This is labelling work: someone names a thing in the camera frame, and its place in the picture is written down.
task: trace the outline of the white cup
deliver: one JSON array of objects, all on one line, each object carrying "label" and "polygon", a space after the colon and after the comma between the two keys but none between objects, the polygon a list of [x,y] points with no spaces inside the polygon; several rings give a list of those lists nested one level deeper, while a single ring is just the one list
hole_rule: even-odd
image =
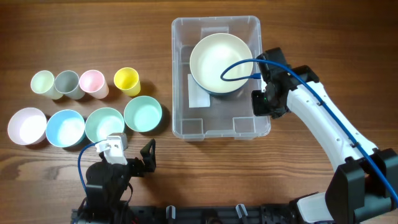
[{"label": "white cup", "polygon": [[34,93],[57,100],[63,96],[54,87],[54,75],[46,70],[37,72],[30,82],[30,88]]},{"label": "white cup", "polygon": [[79,86],[79,75],[74,71],[61,72],[54,81],[55,89],[65,96],[79,100],[85,95]]}]

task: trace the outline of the table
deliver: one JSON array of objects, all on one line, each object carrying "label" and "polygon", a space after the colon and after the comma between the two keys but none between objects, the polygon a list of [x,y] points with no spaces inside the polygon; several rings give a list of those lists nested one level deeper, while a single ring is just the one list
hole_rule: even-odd
[{"label": "table", "polygon": [[[380,149],[398,149],[397,2],[30,2],[0,6],[1,223],[67,223],[84,197],[76,168],[80,148],[15,145],[6,132],[9,118],[30,106],[49,116],[65,108],[84,117],[104,106],[123,112],[130,97],[113,86],[122,67],[139,71],[141,94],[157,98],[165,114],[154,133],[126,130],[128,157],[157,141],[156,172],[131,180],[131,205],[286,203],[326,190],[333,176],[329,160],[294,114],[272,120],[271,133],[252,141],[185,142],[173,135],[171,23],[177,17],[257,16],[263,50],[281,47],[293,66],[309,65],[354,126]],[[81,75],[89,69],[105,74],[107,99],[52,101],[29,88],[40,70]],[[88,150],[83,171],[96,161]],[[395,211],[368,223],[397,221]]]}]

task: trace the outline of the mint green cup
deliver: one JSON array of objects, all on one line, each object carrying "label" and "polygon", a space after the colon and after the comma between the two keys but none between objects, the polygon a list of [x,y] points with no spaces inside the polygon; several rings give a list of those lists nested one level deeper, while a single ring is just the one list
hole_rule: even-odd
[{"label": "mint green cup", "polygon": [[105,140],[108,135],[123,131],[123,116],[113,108],[100,108],[92,112],[86,121],[86,135],[92,142]]},{"label": "mint green cup", "polygon": [[132,99],[124,109],[124,120],[133,131],[151,131],[161,119],[162,107],[150,96],[138,96]]}]

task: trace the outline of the blue wire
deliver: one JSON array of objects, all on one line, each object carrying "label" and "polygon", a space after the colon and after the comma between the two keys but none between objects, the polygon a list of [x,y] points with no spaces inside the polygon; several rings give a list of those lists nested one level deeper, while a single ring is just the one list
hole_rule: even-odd
[{"label": "blue wire", "polygon": [[78,169],[78,171],[79,171],[79,176],[80,176],[81,184],[83,185],[83,189],[85,190],[85,192],[86,192],[86,184],[85,184],[85,180],[83,179],[83,174],[81,174],[81,167],[80,167],[81,155],[83,155],[83,152],[85,152],[86,149],[88,149],[88,148],[91,147],[91,146],[95,146],[95,144],[97,144],[97,143],[99,143],[99,142],[91,143],[91,144],[88,144],[87,146],[85,146],[85,147],[80,151],[79,157],[77,158],[77,169]]},{"label": "blue wire", "polygon": [[260,60],[260,59],[245,59],[242,61],[238,61],[231,66],[229,66],[223,73],[221,74],[220,78],[224,81],[229,81],[228,79],[224,78],[224,75],[231,70],[233,67],[240,65],[242,63],[246,62],[257,62],[257,63],[263,63],[263,64],[269,64],[269,65],[274,65],[276,67],[284,69],[286,72],[289,72],[294,78],[296,78],[303,86],[305,86],[314,96],[315,98],[319,101],[320,105],[322,105],[325,110],[330,114],[330,116],[336,121],[338,126],[346,133],[346,135],[349,137],[349,139],[353,142],[354,145],[356,145],[356,148],[360,151],[360,153],[363,155],[363,157],[367,160],[367,162],[371,165],[373,170],[376,172],[377,176],[380,178],[381,182],[384,184],[386,189],[390,192],[392,195],[392,198],[396,202],[396,205],[398,205],[398,196],[395,190],[392,188],[391,184],[388,182],[384,174],[380,171],[378,166],[374,163],[372,158],[366,153],[366,151],[362,148],[359,142],[355,139],[355,137],[348,131],[348,129],[344,126],[344,124],[337,118],[337,116],[332,112],[332,110],[329,108],[328,105],[322,100],[322,98],[315,92],[313,88],[311,88],[304,80],[302,80],[293,70],[291,70],[289,67],[286,67],[285,65],[282,65],[281,63],[273,62],[270,60]]},{"label": "blue wire", "polygon": [[229,78],[229,79],[223,78],[224,75],[221,76],[222,77],[221,79],[224,80],[224,81],[238,81],[238,80],[244,80],[244,79],[247,79],[247,78],[261,79],[261,73],[254,73],[253,75],[249,75],[249,76],[246,76],[246,77]]}]

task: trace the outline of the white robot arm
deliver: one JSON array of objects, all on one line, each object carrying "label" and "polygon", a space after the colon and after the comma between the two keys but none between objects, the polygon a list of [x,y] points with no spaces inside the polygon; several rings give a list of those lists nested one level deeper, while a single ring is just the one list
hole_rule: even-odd
[{"label": "white robot arm", "polygon": [[[307,83],[312,87],[329,106],[339,120],[351,132],[355,133],[356,139],[361,143],[363,149],[369,154],[373,154],[376,145],[367,140],[355,127],[345,118],[340,110],[333,104],[328,97],[323,85],[318,82]],[[346,162],[351,157],[354,160],[362,158],[362,154],[347,135],[341,130],[336,121],[326,112],[324,107],[319,105],[318,100],[303,85],[298,85],[294,91],[289,91],[287,95],[287,107],[295,113],[320,143],[326,152],[333,170]],[[298,209],[304,221],[313,223],[323,220],[333,220],[325,202],[325,192],[311,195],[300,199],[297,202]]]},{"label": "white robot arm", "polygon": [[237,62],[226,71],[245,62],[259,63],[267,83],[265,91],[252,92],[254,114],[277,119],[295,113],[320,143],[335,171],[326,192],[297,201],[302,221],[352,224],[396,209],[397,154],[392,149],[380,151],[367,140],[333,104],[308,66],[290,69],[281,49],[276,48],[257,59]]}]

